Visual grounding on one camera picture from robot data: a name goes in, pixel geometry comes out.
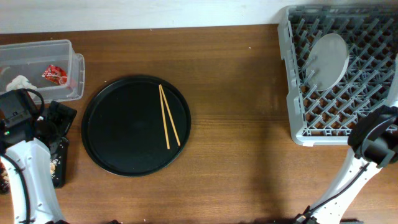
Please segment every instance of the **red wrapper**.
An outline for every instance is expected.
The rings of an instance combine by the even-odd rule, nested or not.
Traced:
[[[67,73],[60,67],[49,65],[49,67],[44,71],[42,77],[57,85],[64,85],[68,81]]]

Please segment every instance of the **white tissue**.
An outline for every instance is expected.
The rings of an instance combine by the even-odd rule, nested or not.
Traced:
[[[36,86],[33,86],[29,83],[29,80],[25,76],[18,75],[17,77],[15,77],[15,79],[12,80],[12,82],[10,82],[10,84],[7,85],[6,91],[18,90],[20,88],[30,88],[32,90],[37,89]],[[36,95],[33,93],[29,93],[29,95],[32,99],[36,97]]]

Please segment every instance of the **clear plastic container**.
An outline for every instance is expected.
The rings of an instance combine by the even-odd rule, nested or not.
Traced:
[[[49,65],[62,68],[68,75],[64,85],[57,85],[42,77]],[[85,84],[85,60],[75,54],[69,40],[51,40],[0,46],[0,94],[18,75],[25,76],[37,87],[44,101],[79,100]]]

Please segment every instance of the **white wall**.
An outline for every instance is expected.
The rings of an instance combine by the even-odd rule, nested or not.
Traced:
[[[398,0],[0,0],[0,33],[278,23],[298,4]]]

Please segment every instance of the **black round tray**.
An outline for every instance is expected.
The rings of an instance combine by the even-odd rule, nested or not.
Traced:
[[[162,85],[177,140],[164,105],[170,149],[160,106]],[[124,176],[148,175],[169,165],[182,151],[191,115],[181,93],[168,82],[146,75],[122,78],[103,88],[89,103],[81,124],[88,155],[103,169]]]

